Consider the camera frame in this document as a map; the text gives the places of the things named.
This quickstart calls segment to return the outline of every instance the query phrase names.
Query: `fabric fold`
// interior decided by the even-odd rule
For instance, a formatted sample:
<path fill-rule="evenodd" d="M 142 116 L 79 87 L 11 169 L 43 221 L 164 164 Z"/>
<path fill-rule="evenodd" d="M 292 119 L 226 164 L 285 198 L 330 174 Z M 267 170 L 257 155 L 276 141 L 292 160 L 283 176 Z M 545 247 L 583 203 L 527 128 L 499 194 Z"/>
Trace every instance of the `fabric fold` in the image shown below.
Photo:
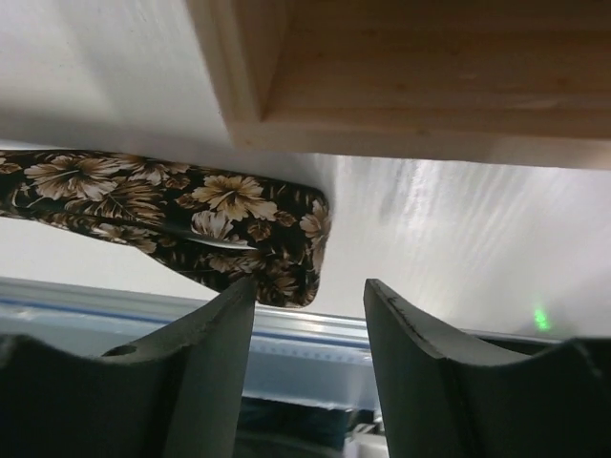
<path fill-rule="evenodd" d="M 1 151 L 0 216 L 135 246 L 215 291 L 252 276 L 279 307 L 314 300 L 331 223 L 307 186 L 78 150 Z"/>

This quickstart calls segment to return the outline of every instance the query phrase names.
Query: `floral fabric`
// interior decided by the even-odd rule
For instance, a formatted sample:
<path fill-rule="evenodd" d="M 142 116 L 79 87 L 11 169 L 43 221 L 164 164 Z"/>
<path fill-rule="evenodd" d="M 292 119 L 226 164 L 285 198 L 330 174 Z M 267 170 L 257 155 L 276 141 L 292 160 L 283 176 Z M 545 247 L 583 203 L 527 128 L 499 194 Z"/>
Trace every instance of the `floral fabric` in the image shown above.
<path fill-rule="evenodd" d="M 252 276 L 259 302 L 279 307 L 314 300 L 330 230 L 325 196 L 306 186 L 73 150 L 0 152 L 0 216 L 135 246 L 216 291 Z"/>

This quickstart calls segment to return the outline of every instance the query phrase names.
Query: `wooden board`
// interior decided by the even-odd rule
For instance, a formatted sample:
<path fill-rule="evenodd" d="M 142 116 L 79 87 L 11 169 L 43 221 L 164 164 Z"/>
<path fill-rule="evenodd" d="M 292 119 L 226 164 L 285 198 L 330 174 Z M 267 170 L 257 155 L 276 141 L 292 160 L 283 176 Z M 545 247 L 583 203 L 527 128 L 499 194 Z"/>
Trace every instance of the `wooden board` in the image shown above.
<path fill-rule="evenodd" d="M 611 138 L 611 1 L 198 3 L 214 7 L 224 61 L 203 48 L 230 75 L 213 83 L 239 147 L 408 157 L 440 135 Z"/>

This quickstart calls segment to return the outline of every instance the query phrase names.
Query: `white surface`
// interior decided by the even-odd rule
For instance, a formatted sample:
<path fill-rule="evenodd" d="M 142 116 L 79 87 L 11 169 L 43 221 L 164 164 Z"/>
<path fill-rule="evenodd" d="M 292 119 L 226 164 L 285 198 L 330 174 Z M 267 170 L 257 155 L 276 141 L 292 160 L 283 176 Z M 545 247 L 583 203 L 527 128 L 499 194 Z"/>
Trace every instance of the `white surface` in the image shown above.
<path fill-rule="evenodd" d="M 0 136 L 137 153 L 320 187 L 334 225 L 307 310 L 362 316 L 376 277 L 448 322 L 557 335 L 611 332 L 611 173 L 323 155 L 228 146 L 179 0 L 0 0 Z M 551 140 L 418 147 L 499 151 L 609 146 Z M 0 221 L 0 275 L 209 298 L 135 250 Z"/>

